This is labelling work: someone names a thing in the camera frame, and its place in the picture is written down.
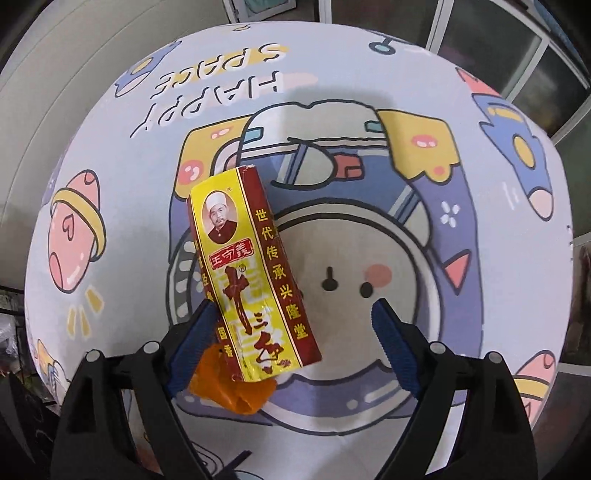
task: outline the cartoon flower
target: cartoon flower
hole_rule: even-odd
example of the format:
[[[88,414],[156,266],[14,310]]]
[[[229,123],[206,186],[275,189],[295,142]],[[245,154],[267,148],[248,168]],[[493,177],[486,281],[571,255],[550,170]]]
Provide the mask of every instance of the cartoon flower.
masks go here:
[[[460,206],[454,204],[452,207],[449,206],[449,203],[443,201],[441,203],[441,208],[443,209],[443,215],[441,216],[441,222],[443,224],[448,224],[450,227],[455,228],[457,225],[457,220],[454,215],[457,215],[460,212]]]

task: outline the portrait of man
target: portrait of man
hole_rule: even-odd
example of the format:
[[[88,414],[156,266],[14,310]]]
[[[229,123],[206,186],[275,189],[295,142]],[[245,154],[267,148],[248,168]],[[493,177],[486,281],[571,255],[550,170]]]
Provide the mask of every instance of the portrait of man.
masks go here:
[[[205,199],[205,210],[213,228],[207,234],[217,244],[228,242],[236,231],[237,223],[230,220],[236,215],[236,209],[231,199],[224,192],[210,193]]]

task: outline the red logo label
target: red logo label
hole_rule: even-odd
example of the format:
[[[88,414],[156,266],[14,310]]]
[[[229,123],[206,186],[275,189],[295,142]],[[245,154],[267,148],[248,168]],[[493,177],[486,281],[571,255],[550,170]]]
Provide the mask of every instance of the red logo label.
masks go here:
[[[241,258],[254,255],[252,241],[249,238],[243,238],[235,244],[228,245],[209,256],[209,261],[214,270],[222,268],[229,263],[240,260]]]

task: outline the cartoon printed tablecloth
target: cartoon printed tablecloth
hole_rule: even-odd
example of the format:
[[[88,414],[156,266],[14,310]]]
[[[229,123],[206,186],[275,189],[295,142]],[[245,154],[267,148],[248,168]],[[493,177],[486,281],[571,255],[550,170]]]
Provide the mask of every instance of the cartoon printed tablecloth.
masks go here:
[[[371,328],[380,297],[456,353],[502,352],[535,422],[571,295],[555,148],[498,93],[422,48],[299,22],[224,25],[163,47],[74,136],[43,199],[26,282],[30,347],[58,399],[86,351],[129,353],[189,318],[204,292],[185,200],[244,164],[258,167],[324,360],[279,377],[254,416],[178,395],[212,473],[376,475],[415,405]],[[453,445],[455,400],[432,468]]]

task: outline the orange plastic bag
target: orange plastic bag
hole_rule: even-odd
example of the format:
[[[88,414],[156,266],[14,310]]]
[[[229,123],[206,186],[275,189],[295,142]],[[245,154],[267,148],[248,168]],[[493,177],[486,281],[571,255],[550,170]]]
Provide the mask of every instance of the orange plastic bag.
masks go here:
[[[222,346],[207,348],[189,382],[189,391],[201,398],[213,400],[227,410],[240,415],[253,415],[273,395],[277,382],[267,378],[259,382],[232,380]]]

